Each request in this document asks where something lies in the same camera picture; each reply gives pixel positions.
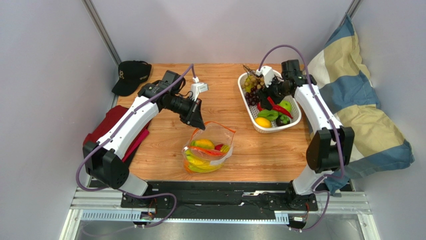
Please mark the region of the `long red chili pepper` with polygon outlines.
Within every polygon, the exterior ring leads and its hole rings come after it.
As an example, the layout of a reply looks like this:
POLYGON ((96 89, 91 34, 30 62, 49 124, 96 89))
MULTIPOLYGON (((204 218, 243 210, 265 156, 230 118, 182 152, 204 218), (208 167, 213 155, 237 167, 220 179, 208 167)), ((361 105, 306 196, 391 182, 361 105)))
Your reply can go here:
POLYGON ((282 108, 281 106, 275 104, 275 102, 272 100, 272 98, 270 96, 267 97, 267 100, 270 103, 270 105, 272 106, 273 110, 288 116, 290 119, 293 119, 293 116, 291 115, 291 113, 288 112, 286 109, 282 108))

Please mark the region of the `watermelon slice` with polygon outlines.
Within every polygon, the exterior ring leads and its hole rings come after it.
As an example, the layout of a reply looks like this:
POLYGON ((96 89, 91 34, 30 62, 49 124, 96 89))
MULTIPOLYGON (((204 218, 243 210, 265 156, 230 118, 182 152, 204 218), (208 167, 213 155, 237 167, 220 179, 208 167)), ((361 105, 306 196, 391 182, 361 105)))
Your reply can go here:
POLYGON ((200 156, 219 157, 225 155, 224 152, 215 149, 204 149, 195 146, 189 146, 188 149, 191 150, 192 153, 198 154, 200 156))

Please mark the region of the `clear orange zip top bag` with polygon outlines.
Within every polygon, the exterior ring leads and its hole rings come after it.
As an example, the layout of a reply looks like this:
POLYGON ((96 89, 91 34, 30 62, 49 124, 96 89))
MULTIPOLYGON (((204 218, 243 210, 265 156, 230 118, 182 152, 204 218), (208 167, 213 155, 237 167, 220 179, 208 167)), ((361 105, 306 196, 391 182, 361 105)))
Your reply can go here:
POLYGON ((236 131, 215 121, 196 129, 182 148, 183 167, 191 174, 214 172, 233 154, 236 131))

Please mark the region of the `red pomegranate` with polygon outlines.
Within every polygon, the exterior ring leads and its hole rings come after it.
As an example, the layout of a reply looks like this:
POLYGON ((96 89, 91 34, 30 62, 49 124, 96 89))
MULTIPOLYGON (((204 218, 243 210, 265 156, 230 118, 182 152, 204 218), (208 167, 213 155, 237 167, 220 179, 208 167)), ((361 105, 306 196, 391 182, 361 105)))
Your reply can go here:
POLYGON ((214 147, 214 149, 217 150, 217 151, 221 151, 223 146, 224 146, 224 144, 218 144, 214 147))

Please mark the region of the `yellow banana bunch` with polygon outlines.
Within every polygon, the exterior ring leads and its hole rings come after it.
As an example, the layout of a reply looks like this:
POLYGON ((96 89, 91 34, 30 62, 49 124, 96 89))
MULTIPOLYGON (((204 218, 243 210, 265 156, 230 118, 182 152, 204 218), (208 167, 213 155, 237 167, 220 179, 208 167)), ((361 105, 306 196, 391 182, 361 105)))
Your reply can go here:
POLYGON ((211 157, 192 153, 189 146, 182 149, 183 164, 188 172, 191 173, 209 173, 220 169, 225 161, 232 155, 232 150, 223 152, 225 155, 211 157))

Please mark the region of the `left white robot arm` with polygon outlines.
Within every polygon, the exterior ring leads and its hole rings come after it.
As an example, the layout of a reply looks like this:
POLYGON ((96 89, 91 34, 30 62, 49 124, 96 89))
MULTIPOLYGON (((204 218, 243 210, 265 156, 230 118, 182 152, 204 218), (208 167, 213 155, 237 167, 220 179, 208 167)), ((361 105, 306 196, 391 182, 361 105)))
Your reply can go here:
POLYGON ((131 173, 123 159, 131 143, 163 109, 178 114, 181 122, 188 126, 200 130, 206 128, 199 94, 208 91, 209 87, 196 76, 192 80, 188 97, 179 94, 185 84, 184 76, 170 70, 161 80, 142 86, 131 107, 117 123, 98 140, 88 141, 83 146, 86 173, 111 189, 143 196, 149 184, 131 173))

